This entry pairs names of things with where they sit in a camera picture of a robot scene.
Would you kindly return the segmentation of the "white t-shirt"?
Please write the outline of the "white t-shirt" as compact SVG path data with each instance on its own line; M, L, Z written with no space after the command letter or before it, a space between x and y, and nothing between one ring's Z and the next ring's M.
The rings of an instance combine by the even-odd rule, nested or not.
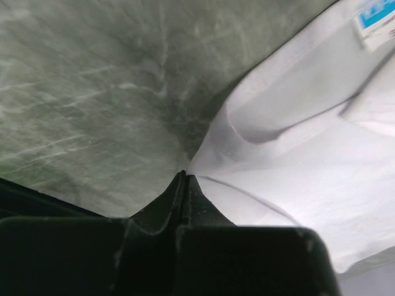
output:
M187 172L237 225L302 226L338 273L394 246L394 2L338 1L223 103Z

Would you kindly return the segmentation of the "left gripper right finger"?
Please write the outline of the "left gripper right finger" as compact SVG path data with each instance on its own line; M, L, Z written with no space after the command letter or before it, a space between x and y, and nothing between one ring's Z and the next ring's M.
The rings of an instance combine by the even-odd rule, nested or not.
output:
M325 244L295 226L237 226L189 176L176 232L177 295L339 295Z

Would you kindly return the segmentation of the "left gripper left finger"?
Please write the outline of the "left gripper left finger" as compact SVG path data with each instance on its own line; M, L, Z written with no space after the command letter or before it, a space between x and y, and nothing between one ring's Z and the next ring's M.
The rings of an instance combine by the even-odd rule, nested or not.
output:
M128 218L1 219L2 295L170 295L185 173Z

